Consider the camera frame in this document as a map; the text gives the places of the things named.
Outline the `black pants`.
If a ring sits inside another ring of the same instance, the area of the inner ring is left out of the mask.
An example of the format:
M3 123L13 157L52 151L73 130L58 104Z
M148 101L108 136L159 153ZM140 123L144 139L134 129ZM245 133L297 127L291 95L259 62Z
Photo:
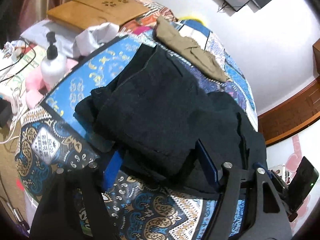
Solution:
M228 161L252 170L266 164L264 137L225 92L206 93L174 56L141 45L107 86L80 101L75 112L95 133L128 150L125 165L172 189L214 193L195 152L200 139L216 166Z

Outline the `colourful patchwork bed quilt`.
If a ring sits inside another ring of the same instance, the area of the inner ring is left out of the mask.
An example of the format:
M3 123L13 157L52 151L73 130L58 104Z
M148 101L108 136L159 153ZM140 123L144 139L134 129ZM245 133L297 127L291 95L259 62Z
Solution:
M119 32L21 117L32 239L204 239L224 163L266 160L250 85L217 36L138 3L152 27Z

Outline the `folded khaki pants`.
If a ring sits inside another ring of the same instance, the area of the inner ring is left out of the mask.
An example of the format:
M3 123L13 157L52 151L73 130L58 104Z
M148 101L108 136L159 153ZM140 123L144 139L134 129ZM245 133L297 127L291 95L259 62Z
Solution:
M188 60L206 77L225 83L228 76L217 63L215 56L203 50L191 37L183 37L162 16L157 18L155 33L158 40L181 57Z

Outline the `white pump lotion bottle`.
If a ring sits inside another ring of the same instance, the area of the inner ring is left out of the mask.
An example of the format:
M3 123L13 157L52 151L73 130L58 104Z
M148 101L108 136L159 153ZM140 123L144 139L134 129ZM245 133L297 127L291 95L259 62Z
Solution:
M55 32L46 35L48 47L40 70L46 89L50 91L67 72L67 57L62 52L61 42L56 39Z

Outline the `white cloth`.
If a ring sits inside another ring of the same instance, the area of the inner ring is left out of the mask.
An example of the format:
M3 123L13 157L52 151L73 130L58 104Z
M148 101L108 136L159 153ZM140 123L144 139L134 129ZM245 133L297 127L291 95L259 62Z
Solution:
M88 56L103 44L113 40L120 27L111 22L91 26L75 37L73 43L73 57Z

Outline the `yellow pillow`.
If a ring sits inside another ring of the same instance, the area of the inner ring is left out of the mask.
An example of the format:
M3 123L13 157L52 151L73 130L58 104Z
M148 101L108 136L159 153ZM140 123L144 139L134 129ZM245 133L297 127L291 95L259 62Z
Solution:
M179 21L192 20L192 21L196 21L196 22L198 22L198 23L200 23L200 24L202 24L202 25L205 25L202 20L200 20L200 19L198 19L198 18L196 18L196 17L194 17L194 16L183 16L183 17L180 17L178 20L179 20Z

